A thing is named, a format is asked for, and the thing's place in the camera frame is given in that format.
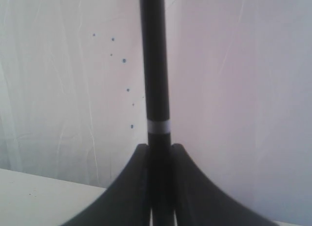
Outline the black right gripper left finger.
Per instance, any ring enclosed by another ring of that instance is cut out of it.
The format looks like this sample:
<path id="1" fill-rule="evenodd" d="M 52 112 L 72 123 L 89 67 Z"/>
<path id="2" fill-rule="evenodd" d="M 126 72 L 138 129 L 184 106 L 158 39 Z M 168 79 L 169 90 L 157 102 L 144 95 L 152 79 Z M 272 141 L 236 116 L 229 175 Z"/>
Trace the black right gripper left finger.
<path id="1" fill-rule="evenodd" d="M 148 160 L 148 145 L 139 144 L 103 194 L 64 225 L 148 226 L 151 214 Z"/>

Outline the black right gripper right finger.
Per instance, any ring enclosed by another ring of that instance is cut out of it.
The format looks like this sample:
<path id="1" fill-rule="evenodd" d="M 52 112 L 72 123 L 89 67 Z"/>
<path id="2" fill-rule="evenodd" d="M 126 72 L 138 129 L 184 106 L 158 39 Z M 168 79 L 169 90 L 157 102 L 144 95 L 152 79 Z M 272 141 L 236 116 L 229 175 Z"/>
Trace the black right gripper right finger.
<path id="1" fill-rule="evenodd" d="M 217 187 L 181 144 L 172 145 L 173 192 L 179 226 L 274 226 Z"/>

